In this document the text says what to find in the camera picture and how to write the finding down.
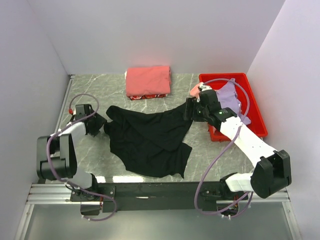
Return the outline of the black t shirt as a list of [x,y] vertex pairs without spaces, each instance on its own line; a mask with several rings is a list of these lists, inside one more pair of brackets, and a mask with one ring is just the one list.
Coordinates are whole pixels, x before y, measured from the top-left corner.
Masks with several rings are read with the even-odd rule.
[[156,113],[142,113],[110,106],[111,119],[103,126],[111,153],[127,171],[153,178],[179,174],[185,169],[192,147],[183,142],[192,121],[184,120],[186,105]]

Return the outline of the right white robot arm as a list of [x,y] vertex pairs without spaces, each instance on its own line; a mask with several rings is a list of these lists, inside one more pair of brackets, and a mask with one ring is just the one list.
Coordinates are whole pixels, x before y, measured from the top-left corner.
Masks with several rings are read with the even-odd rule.
[[219,187],[222,198],[230,200],[237,192],[255,192],[266,199],[292,183],[290,155],[261,140],[229,107],[222,108],[216,91],[202,90],[188,97],[183,118],[207,122],[228,137],[254,166],[252,173],[233,173]]

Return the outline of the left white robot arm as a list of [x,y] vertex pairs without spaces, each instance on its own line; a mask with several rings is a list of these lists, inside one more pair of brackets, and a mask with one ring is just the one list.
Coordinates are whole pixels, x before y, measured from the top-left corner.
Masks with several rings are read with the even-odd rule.
[[95,137],[107,120],[95,112],[90,104],[78,104],[72,112],[68,129],[62,131],[50,142],[50,136],[41,136],[36,143],[36,173],[42,180],[56,181],[50,166],[53,166],[60,179],[82,187],[82,195],[88,201],[96,200],[100,188],[96,177],[78,167],[75,146],[87,135]]

